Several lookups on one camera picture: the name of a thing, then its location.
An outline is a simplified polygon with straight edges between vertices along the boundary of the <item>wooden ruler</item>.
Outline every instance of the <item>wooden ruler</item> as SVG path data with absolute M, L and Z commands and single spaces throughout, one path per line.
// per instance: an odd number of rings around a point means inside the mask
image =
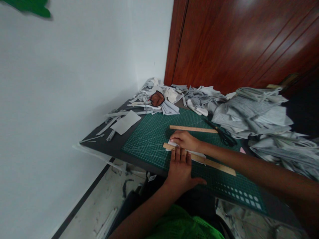
M 170 145 L 168 143 L 164 143 L 163 144 L 163 148 L 165 149 L 168 149 L 168 150 L 172 150 L 173 148 L 175 148 L 173 145 Z M 236 176 L 236 171 L 232 168 L 229 168 L 225 165 L 222 165 L 222 164 L 219 164 L 219 163 L 216 163 L 214 161 L 211 161 L 209 159 L 206 159 L 206 158 L 203 158 L 201 156 L 198 156 L 196 154 L 192 154 L 192 160 L 196 161 L 196 162 L 199 162 L 199 163 L 203 163 L 203 164 L 206 164 L 208 166 L 211 166 L 215 169 L 219 169 L 220 171 L 223 171 L 225 173 L 228 173 L 228 174 L 231 174 L 233 176 Z
M 179 130 L 187 130 L 187 131 L 198 131 L 198 132 L 206 132 L 206 133 L 218 133 L 215 129 L 205 129 L 205 128 L 196 128 L 196 127 L 185 127 L 185 126 L 177 126 L 170 125 L 170 129 L 179 129 Z

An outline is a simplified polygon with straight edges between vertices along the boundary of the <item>person's left hand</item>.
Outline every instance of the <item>person's left hand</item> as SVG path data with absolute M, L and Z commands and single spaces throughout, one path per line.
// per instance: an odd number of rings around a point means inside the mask
M 168 177 L 164 185 L 171 189 L 171 192 L 176 193 L 180 197 L 186 191 L 192 189 L 197 184 L 207 184 L 202 178 L 192 178 L 191 153 L 179 146 L 172 150 Z

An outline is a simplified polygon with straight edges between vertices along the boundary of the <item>cloth pile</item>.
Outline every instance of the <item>cloth pile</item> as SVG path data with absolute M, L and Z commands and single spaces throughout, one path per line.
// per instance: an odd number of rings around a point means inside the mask
M 157 107 L 152 106 L 153 102 L 151 97 L 155 94 L 162 94 L 163 99 Z M 156 103 L 162 97 L 156 97 Z M 172 87 L 161 84 L 158 78 L 150 78 L 146 81 L 141 90 L 134 95 L 133 99 L 129 101 L 131 104 L 128 106 L 144 107 L 145 112 L 163 113 L 164 115 L 178 115 L 179 108 L 174 104 L 182 98 Z
M 198 115 L 207 116 L 213 114 L 215 109 L 222 103 L 227 102 L 227 99 L 220 91 L 214 90 L 213 86 L 199 88 L 190 87 L 187 90 L 187 86 L 172 85 L 179 90 L 186 91 L 185 95 L 182 93 L 183 104 L 188 106 Z
M 319 147 L 302 136 L 290 131 L 262 135 L 259 142 L 249 141 L 249 145 L 262 159 L 319 182 Z
M 212 121 L 227 129 L 235 138 L 259 134 L 282 134 L 291 129 L 293 121 L 281 103 L 287 99 L 277 89 L 242 87 L 228 102 L 214 111 Z

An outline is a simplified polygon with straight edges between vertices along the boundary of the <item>cutting mat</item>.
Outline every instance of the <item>cutting mat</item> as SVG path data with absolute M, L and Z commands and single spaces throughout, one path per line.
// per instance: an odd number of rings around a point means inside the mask
M 179 112 L 179 115 L 172 116 L 165 116 L 160 113 L 146 115 L 121 150 L 168 171 L 170 152 L 163 148 L 163 143 L 167 143 L 169 137 L 175 131 L 169 128 L 170 125 L 212 128 L 203 121 L 202 116 L 197 115 L 193 111 L 180 108 Z M 201 141 L 229 148 L 220 141 L 216 133 L 194 131 L 190 131 L 189 133 Z M 237 142 L 238 145 L 229 149 L 239 151 L 241 144 L 239 140 Z M 267 210 L 257 185 L 238 172 L 236 174 L 237 176 L 235 177 L 218 169 L 192 161 L 192 177 L 204 178 L 207 181 L 207 187 L 217 197 L 267 215 Z

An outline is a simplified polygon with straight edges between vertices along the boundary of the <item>scissors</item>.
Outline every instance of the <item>scissors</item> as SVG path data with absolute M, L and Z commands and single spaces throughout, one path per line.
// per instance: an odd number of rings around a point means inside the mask
M 218 135 L 220 137 L 221 142 L 228 146 L 228 147 L 234 147 L 235 145 L 237 145 L 237 141 L 230 135 L 230 133 L 226 130 L 226 132 L 224 133 L 220 128 L 218 128 L 217 126 L 215 126 L 212 122 L 210 122 L 207 119 L 204 119 L 206 121 L 206 123 L 208 123 L 210 126 L 212 126 L 214 129 L 217 130 Z

